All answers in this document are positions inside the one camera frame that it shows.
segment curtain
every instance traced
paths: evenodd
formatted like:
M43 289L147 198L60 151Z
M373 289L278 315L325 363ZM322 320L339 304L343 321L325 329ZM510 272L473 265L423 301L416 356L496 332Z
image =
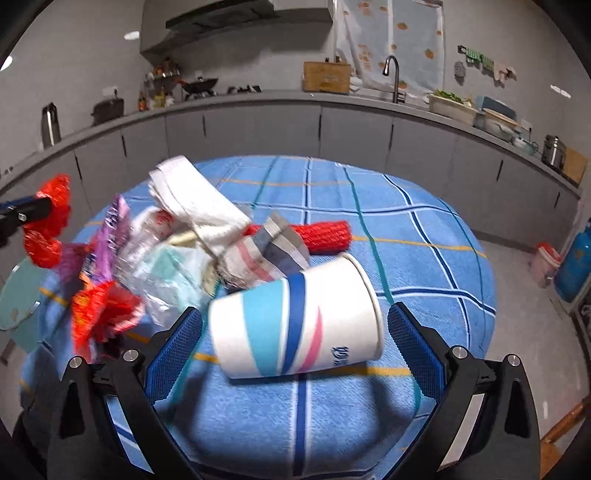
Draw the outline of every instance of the curtain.
M443 86L443 7L440 0L339 0L336 54L352 68L351 87L394 91L384 61L395 55L398 88L423 97Z

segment blue checkered tablecloth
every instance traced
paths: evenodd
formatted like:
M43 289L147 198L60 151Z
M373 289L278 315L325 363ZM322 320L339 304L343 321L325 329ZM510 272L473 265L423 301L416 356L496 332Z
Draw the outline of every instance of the blue checkered tablecloth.
M495 324L492 271L470 229L444 201L409 181L316 158L231 157L196 167L229 200L249 205L255 223L273 210L291 223L347 220L349 252L367 272L384 322L389 305L403 301L449 345L484 357ZM146 183L124 196L133 215L154 204ZM76 241L88 241L103 216ZM312 256L310 263L330 259ZM27 431L43 446L51 399L73 355L74 292L51 272L41 293L41 342L23 369L22 403ZM144 319L126 342L141 348L153 333ZM388 335L382 358L367 364L230 381L206 333L171 394L155 407L205 477L320 480L382 478L420 431L433 401L421 394ZM130 461L148 469L115 399L109 408Z

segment paper cup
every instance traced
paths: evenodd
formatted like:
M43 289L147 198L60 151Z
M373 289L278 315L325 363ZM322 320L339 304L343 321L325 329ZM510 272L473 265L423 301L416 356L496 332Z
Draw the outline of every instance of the paper cup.
M384 350L378 299L349 254L214 300L210 332L230 378L274 377L376 360Z

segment power outlet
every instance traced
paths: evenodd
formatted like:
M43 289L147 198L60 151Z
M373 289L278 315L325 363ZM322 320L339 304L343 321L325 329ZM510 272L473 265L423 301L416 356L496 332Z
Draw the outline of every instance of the power outlet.
M526 132L529 132L531 130L531 123L529 123L526 119L522 118L520 124L521 128Z

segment green vegetables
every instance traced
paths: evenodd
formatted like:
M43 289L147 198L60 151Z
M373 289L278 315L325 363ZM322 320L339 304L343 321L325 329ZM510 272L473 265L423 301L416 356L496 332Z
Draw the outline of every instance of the green vegetables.
M441 98L447 98L448 100L453 100L454 102L457 102L457 103L464 103L462 101L462 99L459 98L455 93L444 92L443 90L435 90L433 92L433 95L441 97Z

